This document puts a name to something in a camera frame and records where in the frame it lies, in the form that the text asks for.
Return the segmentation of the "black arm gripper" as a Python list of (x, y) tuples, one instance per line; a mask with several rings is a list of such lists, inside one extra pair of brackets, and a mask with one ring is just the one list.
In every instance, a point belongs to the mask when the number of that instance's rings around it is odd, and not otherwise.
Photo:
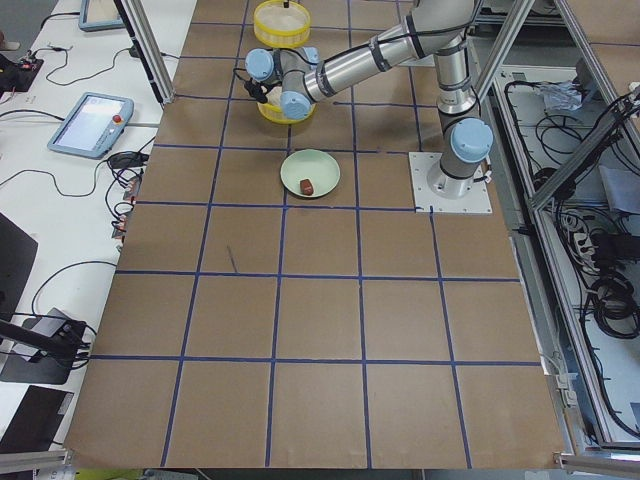
[(251, 98), (258, 103), (268, 103), (268, 94), (273, 90), (272, 85), (265, 85), (261, 82), (256, 82), (254, 79), (246, 80), (243, 83), (244, 89)]

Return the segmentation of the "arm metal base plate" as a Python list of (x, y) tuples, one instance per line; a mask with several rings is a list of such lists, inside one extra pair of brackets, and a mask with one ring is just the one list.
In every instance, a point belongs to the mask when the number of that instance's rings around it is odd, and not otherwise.
[(490, 215), (487, 182), (478, 166), (473, 176), (457, 180), (441, 170), (439, 152), (410, 152), (409, 170), (418, 213)]

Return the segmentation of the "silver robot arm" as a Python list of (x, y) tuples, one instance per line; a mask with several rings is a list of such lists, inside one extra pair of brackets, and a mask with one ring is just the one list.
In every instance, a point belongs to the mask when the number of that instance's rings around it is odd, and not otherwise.
[(470, 192), (494, 141), (480, 117), (468, 65), (466, 30), (480, 9), (480, 2), (471, 0), (416, 1), (399, 24), (329, 58), (311, 47), (253, 49), (244, 62), (245, 90), (265, 104), (268, 91), (280, 87), (284, 117), (302, 120), (322, 100), (404, 62), (432, 56), (444, 149), (427, 182), (439, 197), (460, 199)]

